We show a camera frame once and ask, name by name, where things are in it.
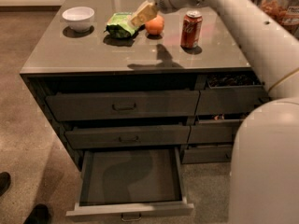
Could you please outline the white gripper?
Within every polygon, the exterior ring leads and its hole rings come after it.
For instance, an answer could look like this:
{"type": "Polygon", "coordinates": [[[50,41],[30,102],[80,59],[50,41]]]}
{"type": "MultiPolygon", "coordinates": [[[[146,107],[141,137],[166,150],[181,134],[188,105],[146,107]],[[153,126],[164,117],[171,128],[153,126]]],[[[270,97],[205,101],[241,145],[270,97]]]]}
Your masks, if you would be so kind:
{"type": "Polygon", "coordinates": [[[199,4],[198,0],[154,0],[154,2],[142,3],[130,17],[129,25],[132,27],[142,26],[157,16],[158,9],[163,13],[171,13],[185,7],[197,7],[199,4]]]}

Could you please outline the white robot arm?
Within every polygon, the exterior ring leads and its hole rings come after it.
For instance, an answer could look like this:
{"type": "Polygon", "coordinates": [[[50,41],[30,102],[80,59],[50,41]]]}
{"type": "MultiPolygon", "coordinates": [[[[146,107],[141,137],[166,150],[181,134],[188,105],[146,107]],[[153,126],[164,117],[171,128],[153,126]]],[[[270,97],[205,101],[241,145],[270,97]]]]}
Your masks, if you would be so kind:
{"type": "Polygon", "coordinates": [[[299,42],[250,0],[153,0],[170,13],[213,8],[240,46],[270,102],[235,137],[229,224],[299,224],[299,42]]]}

